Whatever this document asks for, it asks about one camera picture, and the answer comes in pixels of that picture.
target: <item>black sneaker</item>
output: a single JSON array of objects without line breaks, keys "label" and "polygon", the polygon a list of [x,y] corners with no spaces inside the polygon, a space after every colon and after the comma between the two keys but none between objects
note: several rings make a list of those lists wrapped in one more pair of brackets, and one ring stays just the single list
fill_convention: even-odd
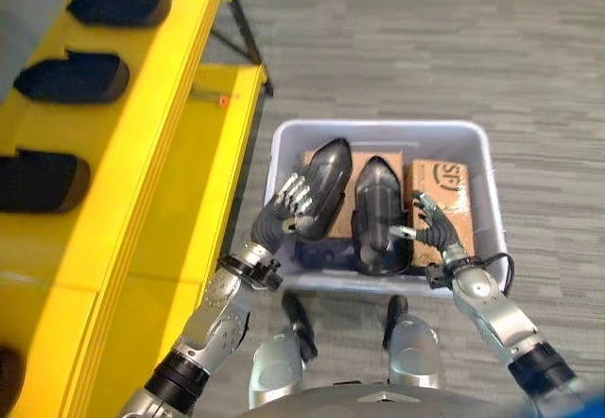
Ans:
[{"label": "black sneaker", "polygon": [[403,272],[406,242],[389,233],[389,227],[400,224],[401,217],[399,179],[385,160],[373,156],[357,176],[351,218],[360,273],[389,276]]},{"label": "black sneaker", "polygon": [[304,363],[308,363],[318,355],[318,348],[315,345],[315,334],[311,323],[306,316],[303,305],[296,298],[294,293],[287,290],[282,297],[282,308],[287,315],[292,329],[299,337],[301,343],[301,358]]},{"label": "black sneaker", "polygon": [[170,0],[72,0],[67,11],[87,26],[157,26],[170,11]]},{"label": "black sneaker", "polygon": [[13,349],[0,347],[0,416],[9,416],[26,378],[26,362]]},{"label": "black sneaker", "polygon": [[407,314],[407,298],[403,295],[393,295],[389,300],[389,310],[387,311],[387,323],[385,324],[385,336],[382,338],[382,347],[389,349],[390,337],[393,329],[399,321],[399,318]]},{"label": "black sneaker", "polygon": [[67,212],[82,202],[90,180],[90,167],[74,155],[19,149],[0,157],[0,212]]},{"label": "black sneaker", "polygon": [[34,101],[63,104],[109,103],[124,93],[130,71],[117,55],[66,52],[29,66],[12,85]]}]

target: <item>robotic hand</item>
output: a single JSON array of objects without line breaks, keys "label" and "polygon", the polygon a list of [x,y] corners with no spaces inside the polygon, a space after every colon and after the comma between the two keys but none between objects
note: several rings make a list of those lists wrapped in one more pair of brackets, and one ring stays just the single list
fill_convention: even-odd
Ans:
[{"label": "robotic hand", "polygon": [[[457,308],[476,326],[479,336],[505,364],[517,384],[542,416],[561,416],[566,409],[582,406],[585,386],[563,358],[546,341],[536,325],[507,295],[512,281],[510,257],[499,254],[488,260],[465,252],[456,228],[425,193],[413,193],[428,228],[416,230],[391,226],[393,235],[418,240],[437,248],[442,265],[426,268],[431,288],[448,287]],[[498,256],[509,258],[509,274],[503,292],[485,270]]]},{"label": "robotic hand", "polygon": [[336,139],[285,181],[254,222],[251,241],[218,260],[201,305],[120,418],[188,416],[211,375],[246,335],[252,293],[281,284],[273,255],[287,237],[319,240],[328,233],[352,167],[348,143]]}]

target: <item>cardboard box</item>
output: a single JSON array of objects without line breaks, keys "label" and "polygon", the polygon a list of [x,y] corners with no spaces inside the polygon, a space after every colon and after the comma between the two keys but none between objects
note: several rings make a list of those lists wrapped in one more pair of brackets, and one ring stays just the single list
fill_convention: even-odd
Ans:
[{"label": "cardboard box", "polygon": [[[307,151],[304,154],[303,163],[307,165],[311,158],[313,157],[313,153],[315,151]],[[345,188],[345,197],[344,202],[342,203],[342,207],[340,208],[340,212],[338,213],[337,219],[328,234],[329,238],[351,238],[353,236],[351,232],[351,214],[355,209],[355,182],[357,181],[357,177],[359,176],[359,172],[364,165],[370,160],[372,156],[380,156],[383,160],[385,160],[390,168],[393,169],[395,175],[399,179],[399,183],[402,186],[402,198],[404,196],[404,153],[399,151],[353,151],[352,159],[353,159],[353,171],[351,173],[351,178],[347,183],[347,187]]]},{"label": "cardboard box", "polygon": [[[408,224],[415,229],[426,228],[420,219],[421,210],[412,205],[412,190],[426,192],[450,218],[460,242],[469,255],[475,254],[473,243],[473,217],[469,193],[469,172],[466,165],[445,161],[414,160],[406,168],[406,208],[411,209]],[[412,266],[424,267],[431,262],[441,263],[436,248],[414,241]]]}]

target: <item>white plastic bin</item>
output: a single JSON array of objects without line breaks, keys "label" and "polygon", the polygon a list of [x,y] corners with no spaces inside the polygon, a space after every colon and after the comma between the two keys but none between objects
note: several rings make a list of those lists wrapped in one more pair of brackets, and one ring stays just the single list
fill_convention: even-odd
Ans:
[{"label": "white plastic bin", "polygon": [[[265,202],[300,166],[303,154],[335,137],[344,137],[353,150],[402,149],[406,164],[415,158],[455,161],[468,165],[475,253],[488,257],[507,250],[493,179],[488,137],[478,125],[463,121],[410,120],[290,120],[273,134]],[[276,257],[284,287],[311,290],[360,291],[387,294],[451,296],[446,288],[431,290],[423,277],[372,277],[353,270],[317,270],[301,265],[294,243],[286,242]],[[504,286],[506,261],[494,262],[490,272]]]}]

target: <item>yellow shoe rack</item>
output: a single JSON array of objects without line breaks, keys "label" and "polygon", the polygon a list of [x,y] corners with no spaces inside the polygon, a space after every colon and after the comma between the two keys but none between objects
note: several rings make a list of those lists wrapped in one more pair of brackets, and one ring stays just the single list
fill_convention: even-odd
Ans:
[{"label": "yellow shoe rack", "polygon": [[0,153],[68,152],[93,171],[67,214],[0,214],[0,344],[27,363],[11,416],[114,416],[215,266],[268,75],[262,64],[199,64],[230,0],[171,1],[154,28],[83,26],[64,12],[31,58],[118,53],[130,83],[114,103],[36,103],[13,89],[0,109]]}]

